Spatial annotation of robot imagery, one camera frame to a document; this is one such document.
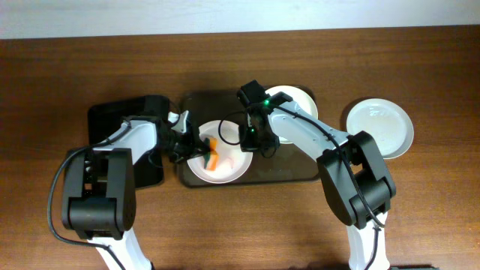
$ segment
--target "black tray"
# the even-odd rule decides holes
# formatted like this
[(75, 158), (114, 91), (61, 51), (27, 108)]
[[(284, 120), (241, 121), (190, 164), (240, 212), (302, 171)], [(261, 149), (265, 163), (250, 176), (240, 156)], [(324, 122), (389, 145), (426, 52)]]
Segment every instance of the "black tray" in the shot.
[[(296, 87), (307, 92), (315, 100), (310, 89)], [(188, 95), (181, 103), (181, 111), (190, 110), (191, 120), (199, 126), (243, 109), (236, 97), (236, 90), (196, 92)], [(241, 124), (242, 117), (243, 115), (232, 115), (228, 120)], [(187, 163), (176, 166), (176, 173), (180, 181), (189, 188), (312, 182), (320, 178), (317, 175), (317, 163), (293, 144), (280, 145), (275, 155), (269, 159), (262, 157), (260, 153), (253, 153), (253, 160), (247, 172), (225, 184), (203, 181), (190, 170)]]

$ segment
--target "brown tabletop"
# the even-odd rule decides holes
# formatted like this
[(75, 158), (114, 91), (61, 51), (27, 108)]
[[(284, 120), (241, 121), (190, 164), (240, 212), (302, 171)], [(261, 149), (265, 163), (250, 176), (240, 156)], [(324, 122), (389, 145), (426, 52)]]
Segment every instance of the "brown tabletop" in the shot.
[[(480, 27), (0, 41), (0, 269), (105, 269), (96, 250), (53, 238), (47, 192), (93, 104), (234, 89), (252, 79), (313, 90), (334, 128), (350, 103), (406, 110), (412, 148), (386, 163), (393, 266), (480, 266)], [(59, 232), (61, 186), (55, 193)], [(157, 269), (297, 269), (347, 263), (345, 226), (321, 182), (194, 190), (173, 169), (136, 193), (135, 233)]]

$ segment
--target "white plate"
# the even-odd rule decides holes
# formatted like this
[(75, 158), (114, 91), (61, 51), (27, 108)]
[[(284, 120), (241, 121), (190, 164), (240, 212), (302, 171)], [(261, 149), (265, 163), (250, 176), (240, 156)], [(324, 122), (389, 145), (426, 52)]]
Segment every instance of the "white plate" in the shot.
[[(201, 140), (206, 137), (217, 139), (218, 162), (215, 171), (204, 169), (205, 159), (195, 157), (187, 160), (187, 164), (192, 172), (200, 179), (213, 184), (223, 184), (231, 182), (243, 175), (254, 156), (251, 152), (242, 152), (240, 145), (228, 145), (218, 136), (218, 125), (220, 120), (210, 121), (199, 127), (199, 136)], [(222, 137), (231, 143), (239, 141), (239, 126), (231, 121), (223, 121)]]
[[(318, 119), (317, 105), (315, 104), (315, 101), (307, 93), (305, 93), (305, 91), (301, 90), (300, 88), (288, 85), (275, 86), (265, 91), (265, 93), (269, 95), (275, 95), (278, 92), (283, 92), (292, 97), (293, 100), (298, 103), (302, 110), (313, 116), (315, 119)], [(279, 140), (282, 144), (291, 143), (288, 139), (285, 139), (283, 137), (279, 137)]]
[(374, 139), (383, 158), (396, 158), (413, 142), (413, 124), (397, 104), (379, 98), (363, 100), (350, 110), (346, 118), (350, 134), (366, 131)]

